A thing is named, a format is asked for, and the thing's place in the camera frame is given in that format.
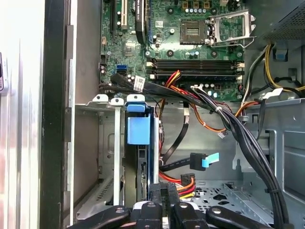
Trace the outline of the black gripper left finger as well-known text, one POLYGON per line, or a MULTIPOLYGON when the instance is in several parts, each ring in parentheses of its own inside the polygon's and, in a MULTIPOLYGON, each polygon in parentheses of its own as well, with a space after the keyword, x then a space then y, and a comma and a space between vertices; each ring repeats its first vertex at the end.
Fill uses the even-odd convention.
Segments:
POLYGON ((132 208, 117 205, 96 213, 70 229, 161 229, 163 227, 163 184, 149 186, 149 199, 132 208))

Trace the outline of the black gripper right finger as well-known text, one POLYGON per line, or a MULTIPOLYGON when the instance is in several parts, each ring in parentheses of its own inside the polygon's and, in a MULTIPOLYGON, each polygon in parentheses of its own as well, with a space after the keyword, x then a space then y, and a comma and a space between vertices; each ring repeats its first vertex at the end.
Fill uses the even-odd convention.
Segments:
POLYGON ((257 222, 229 209, 212 206, 202 217, 202 212, 178 197, 174 183, 166 184, 166 213, 171 229, 269 229, 270 226, 257 222))

